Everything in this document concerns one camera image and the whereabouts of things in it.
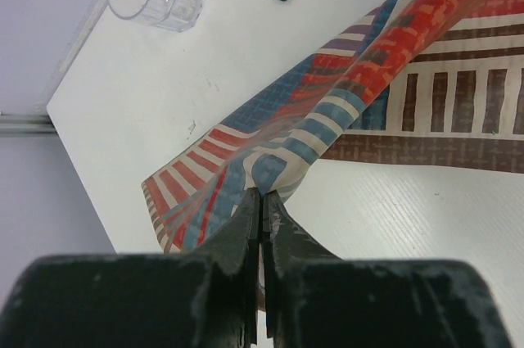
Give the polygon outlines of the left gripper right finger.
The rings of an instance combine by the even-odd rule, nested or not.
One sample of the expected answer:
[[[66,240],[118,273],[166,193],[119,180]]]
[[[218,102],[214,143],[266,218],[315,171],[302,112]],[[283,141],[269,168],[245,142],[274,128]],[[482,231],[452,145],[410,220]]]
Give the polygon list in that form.
[[[509,347],[491,291],[458,260],[344,260],[276,192],[261,206],[266,332],[276,347]]]

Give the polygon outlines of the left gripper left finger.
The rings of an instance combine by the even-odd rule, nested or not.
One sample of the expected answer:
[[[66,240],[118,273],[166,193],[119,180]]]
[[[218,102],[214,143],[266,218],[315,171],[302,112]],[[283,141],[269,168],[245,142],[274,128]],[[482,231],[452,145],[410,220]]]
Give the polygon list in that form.
[[[256,342],[260,195],[197,249],[61,255],[11,291],[14,347],[248,347]]]

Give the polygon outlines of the patchwork patterned placemat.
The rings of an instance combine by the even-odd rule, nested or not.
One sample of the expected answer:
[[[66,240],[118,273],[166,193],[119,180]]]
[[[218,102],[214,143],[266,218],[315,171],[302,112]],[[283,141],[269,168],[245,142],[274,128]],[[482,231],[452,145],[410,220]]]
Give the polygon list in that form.
[[[164,252],[318,159],[523,171],[523,0],[386,0],[142,183]]]

